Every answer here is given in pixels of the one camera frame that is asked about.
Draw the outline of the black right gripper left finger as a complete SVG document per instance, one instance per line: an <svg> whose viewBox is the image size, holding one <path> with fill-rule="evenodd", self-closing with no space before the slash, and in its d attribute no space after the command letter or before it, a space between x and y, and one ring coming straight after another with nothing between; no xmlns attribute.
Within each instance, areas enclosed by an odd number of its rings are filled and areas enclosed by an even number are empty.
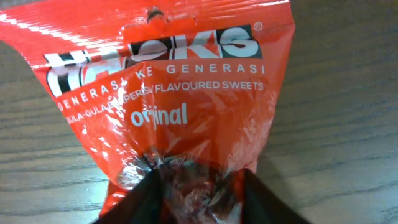
<svg viewBox="0 0 398 224"><path fill-rule="evenodd" d="M159 224L161 208L161 178L159 172L153 170L93 224Z"/></svg>

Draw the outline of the red Hacks candy bag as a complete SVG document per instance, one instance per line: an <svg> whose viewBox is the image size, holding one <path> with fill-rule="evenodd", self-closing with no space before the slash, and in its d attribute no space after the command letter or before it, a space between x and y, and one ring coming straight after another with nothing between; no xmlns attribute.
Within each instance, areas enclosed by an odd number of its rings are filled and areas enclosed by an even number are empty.
<svg viewBox="0 0 398 224"><path fill-rule="evenodd" d="M14 47L108 176L102 215L152 171L138 223L241 223L294 36L288 1L41 1L1 11Z"/></svg>

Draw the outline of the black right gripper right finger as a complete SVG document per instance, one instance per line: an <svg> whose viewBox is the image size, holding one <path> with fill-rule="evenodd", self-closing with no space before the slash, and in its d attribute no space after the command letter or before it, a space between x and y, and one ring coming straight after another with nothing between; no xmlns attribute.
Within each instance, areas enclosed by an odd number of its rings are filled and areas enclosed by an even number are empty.
<svg viewBox="0 0 398 224"><path fill-rule="evenodd" d="M310 224L251 170L244 170L243 224Z"/></svg>

